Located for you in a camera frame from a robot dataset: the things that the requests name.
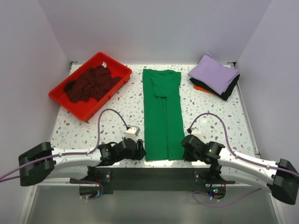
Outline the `red plastic bin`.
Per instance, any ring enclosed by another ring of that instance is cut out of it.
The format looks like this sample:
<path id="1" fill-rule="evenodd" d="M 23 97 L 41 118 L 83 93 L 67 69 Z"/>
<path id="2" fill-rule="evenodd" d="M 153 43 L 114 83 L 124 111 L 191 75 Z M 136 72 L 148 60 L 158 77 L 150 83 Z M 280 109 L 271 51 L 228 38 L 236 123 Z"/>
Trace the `red plastic bin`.
<path id="1" fill-rule="evenodd" d="M 51 90 L 49 97 L 88 122 L 129 81 L 131 73 L 127 66 L 99 52 Z"/>

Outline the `folded lilac t shirt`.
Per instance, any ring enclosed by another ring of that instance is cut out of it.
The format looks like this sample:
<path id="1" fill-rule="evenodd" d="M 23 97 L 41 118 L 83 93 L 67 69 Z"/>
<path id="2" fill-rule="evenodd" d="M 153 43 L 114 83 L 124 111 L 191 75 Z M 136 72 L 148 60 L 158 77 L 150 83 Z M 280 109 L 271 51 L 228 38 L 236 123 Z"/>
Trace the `folded lilac t shirt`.
<path id="1" fill-rule="evenodd" d="M 222 94 L 239 73 L 239 70 L 220 64 L 206 53 L 201 61 L 189 71 L 188 76 L 203 82 L 218 94 Z"/>

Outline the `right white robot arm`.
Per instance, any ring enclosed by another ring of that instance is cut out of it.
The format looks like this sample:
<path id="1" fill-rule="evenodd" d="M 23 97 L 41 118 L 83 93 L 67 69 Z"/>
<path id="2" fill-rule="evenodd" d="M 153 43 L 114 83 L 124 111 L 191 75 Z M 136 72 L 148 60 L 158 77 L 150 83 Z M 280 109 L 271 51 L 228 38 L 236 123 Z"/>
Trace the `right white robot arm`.
<path id="1" fill-rule="evenodd" d="M 239 182 L 255 186 L 289 205 L 294 205 L 299 192 L 299 173 L 285 159 L 268 161 L 233 151 L 217 142 L 204 143 L 194 135 L 181 141 L 187 161 L 200 161 L 209 168 L 199 176 L 207 183 Z"/>

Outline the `folded orange t shirt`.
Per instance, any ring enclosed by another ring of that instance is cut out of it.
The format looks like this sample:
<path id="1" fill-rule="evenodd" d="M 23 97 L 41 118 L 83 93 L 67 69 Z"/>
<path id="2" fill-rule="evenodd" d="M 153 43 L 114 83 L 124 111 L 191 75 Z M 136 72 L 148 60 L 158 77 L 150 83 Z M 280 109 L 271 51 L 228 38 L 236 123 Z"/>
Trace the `folded orange t shirt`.
<path id="1" fill-rule="evenodd" d="M 200 87 L 200 86 L 197 86 L 197 85 L 194 85 L 193 87 L 194 87 L 194 89 L 196 89 L 196 90 L 204 91 L 204 92 L 207 92 L 207 93 L 211 93 L 209 90 L 207 90 L 207 89 L 205 89 L 205 88 L 203 88 L 203 87 Z"/>

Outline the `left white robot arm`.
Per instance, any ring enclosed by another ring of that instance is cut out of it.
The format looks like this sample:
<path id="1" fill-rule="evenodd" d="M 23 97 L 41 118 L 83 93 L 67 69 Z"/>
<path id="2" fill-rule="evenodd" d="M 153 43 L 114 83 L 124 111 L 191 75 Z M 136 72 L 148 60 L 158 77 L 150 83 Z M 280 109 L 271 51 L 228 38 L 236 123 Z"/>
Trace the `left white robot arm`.
<path id="1" fill-rule="evenodd" d="M 96 149 L 59 149 L 43 142 L 18 157 L 20 185 L 36 185 L 47 179 L 72 178 L 92 183 L 97 172 L 91 167 L 111 166 L 124 159 L 138 160 L 146 155 L 143 141 L 124 139 L 100 144 Z"/>

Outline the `dark red t shirt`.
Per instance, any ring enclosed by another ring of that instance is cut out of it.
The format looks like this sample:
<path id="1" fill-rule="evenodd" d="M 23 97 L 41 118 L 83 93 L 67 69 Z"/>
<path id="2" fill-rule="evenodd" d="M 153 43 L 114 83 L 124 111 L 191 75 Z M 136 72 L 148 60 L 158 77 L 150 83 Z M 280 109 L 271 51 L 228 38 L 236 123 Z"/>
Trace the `dark red t shirt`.
<path id="1" fill-rule="evenodd" d="M 77 80 L 69 81 L 64 91 L 73 103 L 87 102 L 91 98 L 100 101 L 119 81 L 121 77 L 112 77 L 110 70 L 100 65 L 89 68 Z"/>

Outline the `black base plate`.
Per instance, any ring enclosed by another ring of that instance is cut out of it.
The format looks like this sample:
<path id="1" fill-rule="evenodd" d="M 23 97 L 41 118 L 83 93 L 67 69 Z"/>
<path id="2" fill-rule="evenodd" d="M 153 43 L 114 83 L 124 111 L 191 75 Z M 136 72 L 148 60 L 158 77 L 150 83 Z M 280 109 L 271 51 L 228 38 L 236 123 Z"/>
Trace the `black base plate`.
<path id="1" fill-rule="evenodd" d="M 207 176 L 208 168 L 89 168 L 88 176 L 82 180 L 71 178 L 71 184 L 80 184 L 80 193 L 92 193 L 91 187 L 84 184 L 98 182 L 104 194 L 114 191 L 197 191 L 212 185 L 225 183 L 221 177 Z"/>

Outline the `folded black t shirt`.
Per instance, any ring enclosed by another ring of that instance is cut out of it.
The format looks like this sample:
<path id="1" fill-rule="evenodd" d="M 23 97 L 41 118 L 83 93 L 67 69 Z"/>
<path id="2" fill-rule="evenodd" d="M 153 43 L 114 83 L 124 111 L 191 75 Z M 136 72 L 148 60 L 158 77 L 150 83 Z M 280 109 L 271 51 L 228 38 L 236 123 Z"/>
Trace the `folded black t shirt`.
<path id="1" fill-rule="evenodd" d="M 208 85 L 206 85 L 205 83 L 199 81 L 199 80 L 196 80 L 194 78 L 190 78 L 189 80 L 191 81 L 192 84 L 194 85 L 197 85 L 197 86 L 200 86 L 200 87 L 203 87 L 207 90 L 209 90 L 212 94 L 218 96 L 219 98 L 221 98 L 222 100 L 225 100 L 227 101 L 228 98 L 231 96 L 233 90 L 234 90 L 234 87 L 237 85 L 237 82 L 240 78 L 240 74 L 237 75 L 233 81 L 228 85 L 227 89 L 222 93 L 222 94 L 218 94 L 216 91 L 214 91 L 212 88 L 210 88 Z"/>

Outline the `green t shirt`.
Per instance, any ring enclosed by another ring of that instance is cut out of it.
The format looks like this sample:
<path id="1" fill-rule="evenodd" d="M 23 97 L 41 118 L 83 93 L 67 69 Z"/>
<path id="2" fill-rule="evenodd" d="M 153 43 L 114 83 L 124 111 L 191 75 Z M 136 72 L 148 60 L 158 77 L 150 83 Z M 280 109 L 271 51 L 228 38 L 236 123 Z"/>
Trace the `green t shirt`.
<path id="1" fill-rule="evenodd" d="M 179 87 L 181 73 L 144 69 L 144 138 L 147 161 L 181 160 L 184 126 Z"/>

